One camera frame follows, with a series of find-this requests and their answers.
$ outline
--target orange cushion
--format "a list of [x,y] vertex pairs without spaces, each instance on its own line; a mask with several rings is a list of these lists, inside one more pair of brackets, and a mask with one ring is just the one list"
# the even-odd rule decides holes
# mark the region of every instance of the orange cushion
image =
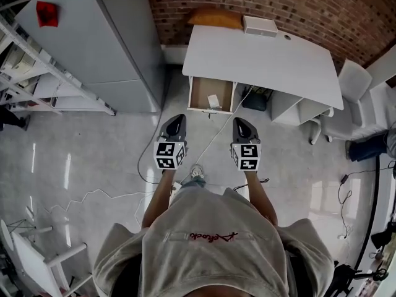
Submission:
[[198,8],[192,12],[188,23],[243,29],[242,14],[224,9]]

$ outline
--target gray t-shirt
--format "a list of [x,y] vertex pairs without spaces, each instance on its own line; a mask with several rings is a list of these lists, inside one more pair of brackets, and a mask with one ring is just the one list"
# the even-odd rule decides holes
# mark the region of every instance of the gray t-shirt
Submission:
[[209,285],[232,286],[253,296],[289,296],[285,249],[304,260],[314,296],[330,285],[333,260],[308,219],[274,227],[245,198],[187,187],[153,225],[95,263],[100,295],[111,296],[128,260],[142,253],[144,297],[185,296]]

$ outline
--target red object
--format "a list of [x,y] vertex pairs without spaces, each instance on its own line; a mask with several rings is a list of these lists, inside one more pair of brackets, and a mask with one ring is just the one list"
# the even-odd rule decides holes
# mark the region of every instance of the red object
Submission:
[[37,1],[36,12],[40,27],[58,27],[58,15],[55,4]]

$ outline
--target white cord on floor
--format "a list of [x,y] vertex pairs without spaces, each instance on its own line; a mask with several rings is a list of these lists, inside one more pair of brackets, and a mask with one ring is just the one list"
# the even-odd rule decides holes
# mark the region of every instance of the white cord on floor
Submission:
[[[208,150],[208,148],[211,146],[211,144],[213,143],[213,141],[216,139],[216,137],[218,137],[218,135],[222,132],[222,130],[225,128],[225,126],[227,125],[228,121],[233,117],[233,115],[237,112],[238,108],[242,105],[243,100],[246,99],[246,97],[250,94],[250,92],[252,91],[253,86],[250,87],[249,91],[247,92],[247,94],[245,95],[245,97],[243,97],[243,99],[241,100],[241,102],[239,103],[239,105],[236,107],[235,111],[233,112],[233,114],[231,116],[228,117],[228,119],[225,121],[225,124],[223,125],[223,127],[217,132],[217,134],[213,137],[213,139],[209,142],[209,144],[206,146],[205,150],[199,155],[198,159],[196,160],[196,162],[194,164],[197,164],[199,162],[199,160],[201,159],[201,157],[204,155],[204,153]],[[190,173],[187,174],[186,177],[184,177],[180,183],[182,183],[188,176],[190,175]]]
[[134,192],[133,194],[124,194],[124,195],[112,197],[112,196],[110,196],[107,192],[105,192],[105,191],[103,191],[103,190],[101,190],[101,189],[96,189],[96,190],[94,190],[94,191],[88,191],[88,192],[85,194],[85,196],[82,198],[81,201],[78,201],[78,200],[70,200],[66,208],[62,207],[61,205],[54,205],[54,206],[52,206],[51,208],[49,208],[49,210],[48,210],[48,209],[46,209],[43,205],[41,205],[41,204],[40,204],[40,205],[41,205],[41,207],[46,211],[46,213],[48,213],[48,214],[50,214],[50,215],[52,214],[52,211],[53,211],[56,207],[59,207],[59,208],[62,209],[63,211],[67,212],[67,211],[69,210],[70,205],[71,205],[72,203],[82,204],[82,203],[84,202],[85,198],[87,198],[87,196],[88,196],[89,194],[93,194],[93,193],[95,193],[95,192],[97,192],[97,191],[100,191],[100,192],[104,193],[104,194],[105,194],[107,197],[109,197],[110,199],[117,199],[117,198],[122,198],[122,197],[126,197],[126,196],[134,196],[134,195],[138,195],[138,194],[145,194],[146,196],[144,196],[143,198],[141,198],[141,200],[140,200],[140,202],[139,202],[139,205],[137,206],[137,209],[136,209],[135,214],[134,214],[135,220],[136,220],[137,224],[138,224],[140,227],[142,227],[141,224],[140,224],[140,222],[138,221],[138,219],[137,219],[137,217],[136,217],[136,214],[137,214],[137,212],[139,211],[139,208],[140,208],[140,206],[141,206],[141,204],[142,204],[142,201],[143,201],[145,198],[147,198],[148,196],[151,196],[152,194],[154,194],[153,191],[152,191],[152,192],[141,192],[141,191],[139,191],[139,192]]

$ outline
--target wall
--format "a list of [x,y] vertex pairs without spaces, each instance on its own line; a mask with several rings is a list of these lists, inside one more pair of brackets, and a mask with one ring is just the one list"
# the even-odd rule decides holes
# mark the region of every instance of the wall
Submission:
[[210,6],[274,19],[279,29],[299,35],[332,53],[369,62],[396,37],[396,0],[150,0],[161,43],[186,45],[188,13]]

